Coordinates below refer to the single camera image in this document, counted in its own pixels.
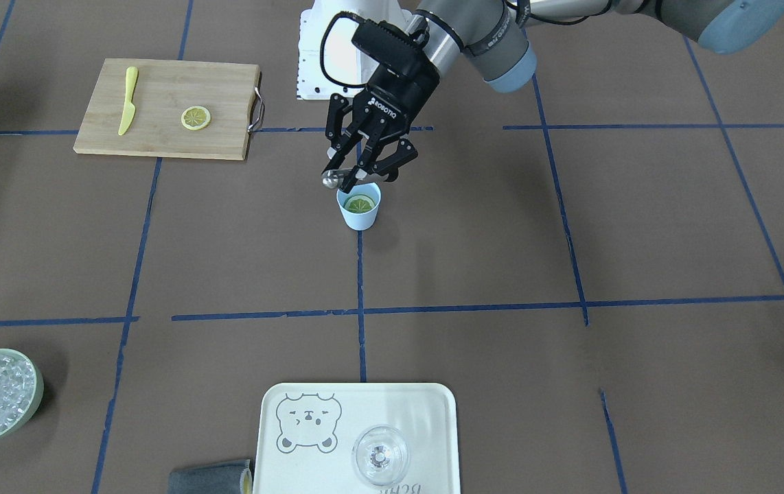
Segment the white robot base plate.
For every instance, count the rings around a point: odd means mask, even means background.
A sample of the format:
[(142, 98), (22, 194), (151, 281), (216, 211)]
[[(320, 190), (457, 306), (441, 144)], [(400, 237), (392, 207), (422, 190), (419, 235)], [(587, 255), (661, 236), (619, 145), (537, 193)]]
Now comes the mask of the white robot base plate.
[[(300, 15), (296, 78), (296, 97), (300, 100), (328, 100), (333, 93), (351, 96), (358, 92), (330, 82), (319, 63), (324, 32), (332, 17), (342, 10), (373, 21), (386, 20), (401, 29), (412, 19), (412, 12), (402, 8), (398, 1), (314, 1), (310, 9)], [(366, 82), (378, 67), (378, 62), (351, 43), (355, 30), (353, 21), (338, 20), (326, 40), (324, 51), (324, 68), (328, 74), (348, 84)]]

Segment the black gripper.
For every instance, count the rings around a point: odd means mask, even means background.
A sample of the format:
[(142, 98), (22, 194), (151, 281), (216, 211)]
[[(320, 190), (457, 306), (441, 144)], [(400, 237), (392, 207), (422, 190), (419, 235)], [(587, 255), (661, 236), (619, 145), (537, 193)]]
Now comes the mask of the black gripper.
[[(439, 70), (426, 57), (428, 63), (414, 78), (401, 78), (378, 65), (360, 84), (359, 93), (330, 97), (324, 131), (330, 158), (324, 178), (341, 180), (342, 193), (351, 193), (363, 183), (394, 182), (400, 169), (418, 157), (416, 146), (404, 135), (440, 82)], [(340, 166), (360, 139), (367, 140), (366, 147), (355, 165), (342, 172)], [(374, 150), (368, 150), (389, 143), (394, 148), (388, 156), (378, 158)]]

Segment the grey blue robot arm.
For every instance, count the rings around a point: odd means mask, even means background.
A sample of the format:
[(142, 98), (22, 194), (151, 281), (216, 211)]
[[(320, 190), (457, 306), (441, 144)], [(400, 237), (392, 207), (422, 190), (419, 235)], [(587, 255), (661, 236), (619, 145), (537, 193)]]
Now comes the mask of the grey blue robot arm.
[(572, 28), (615, 14), (643, 16), (716, 54), (749, 47), (784, 15), (784, 1), (421, 1), (403, 26), (339, 10), (319, 43), (318, 62), (340, 20), (354, 23), (350, 42), (376, 63), (354, 95), (330, 96), (324, 135), (330, 143), (324, 187), (349, 193), (393, 182), (417, 158), (408, 135), (458, 59), (465, 58), (497, 93), (529, 82), (538, 59), (531, 28)]

